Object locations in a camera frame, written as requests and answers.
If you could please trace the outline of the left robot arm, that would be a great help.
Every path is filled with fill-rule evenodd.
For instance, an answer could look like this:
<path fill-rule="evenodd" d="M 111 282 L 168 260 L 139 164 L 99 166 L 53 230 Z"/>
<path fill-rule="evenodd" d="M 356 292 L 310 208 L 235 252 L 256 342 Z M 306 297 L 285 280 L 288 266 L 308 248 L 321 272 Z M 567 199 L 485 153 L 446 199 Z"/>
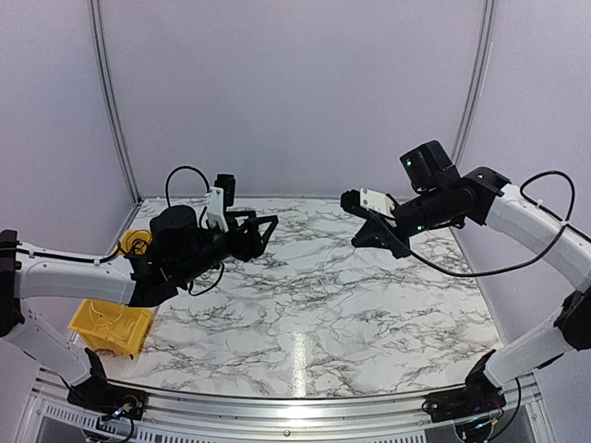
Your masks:
<path fill-rule="evenodd" d="M 116 403 L 103 366 L 90 351 L 67 340 L 25 307 L 29 298 L 106 301 L 149 308 L 185 291 L 197 277 L 229 258 L 260 257 L 278 224 L 253 210 L 215 213 L 207 227 L 186 205 L 165 209 L 150 221 L 151 242 L 142 254 L 116 252 L 83 257 L 25 245 L 15 230 L 1 232 L 1 338 L 52 369 L 98 411 Z"/>

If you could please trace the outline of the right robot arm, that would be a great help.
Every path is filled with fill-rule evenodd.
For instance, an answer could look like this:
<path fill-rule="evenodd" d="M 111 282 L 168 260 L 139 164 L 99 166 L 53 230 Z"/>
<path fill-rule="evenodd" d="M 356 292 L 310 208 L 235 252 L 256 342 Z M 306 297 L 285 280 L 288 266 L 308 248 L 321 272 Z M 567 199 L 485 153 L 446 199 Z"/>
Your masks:
<path fill-rule="evenodd" d="M 412 257 L 455 279 L 488 279 L 543 262 L 570 283 L 556 311 L 521 337 L 491 351 L 466 377 L 457 404 L 477 413 L 509 380 L 590 348 L 590 237 L 573 227 L 576 187 L 560 170 L 533 174 L 520 185 L 486 166 L 458 171 L 446 149 L 432 140 L 404 153 L 400 163 L 415 195 L 404 202 L 368 187 L 342 193 L 341 208 L 364 224 L 354 235 L 356 248 L 387 250 Z M 459 231 L 467 222 L 519 245 L 525 256 L 468 271 L 439 265 L 415 251 L 413 237 L 439 229 Z"/>

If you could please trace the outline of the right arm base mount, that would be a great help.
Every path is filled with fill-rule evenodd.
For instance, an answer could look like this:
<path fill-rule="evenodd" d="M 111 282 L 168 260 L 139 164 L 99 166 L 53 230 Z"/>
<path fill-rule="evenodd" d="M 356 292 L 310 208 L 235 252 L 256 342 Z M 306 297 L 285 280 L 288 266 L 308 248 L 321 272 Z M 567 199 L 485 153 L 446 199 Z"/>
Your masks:
<path fill-rule="evenodd" d="M 461 388 L 431 392 L 425 397 L 422 411 L 429 415 L 432 423 L 487 413 L 506 405 L 501 388 L 484 374 L 486 363 L 494 353 L 490 351 L 476 362 Z"/>

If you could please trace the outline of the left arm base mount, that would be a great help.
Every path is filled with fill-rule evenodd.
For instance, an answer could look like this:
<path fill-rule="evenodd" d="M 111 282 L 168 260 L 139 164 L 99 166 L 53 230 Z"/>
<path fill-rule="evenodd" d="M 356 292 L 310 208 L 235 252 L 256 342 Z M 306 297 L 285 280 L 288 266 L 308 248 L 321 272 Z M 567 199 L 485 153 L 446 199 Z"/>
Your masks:
<path fill-rule="evenodd" d="M 125 416 L 140 420 L 144 414 L 147 392 L 112 384 L 107 379 L 100 357 L 89 348 L 85 348 L 84 352 L 90 376 L 75 385 L 62 380 L 69 391 L 67 401 L 107 417 Z"/>

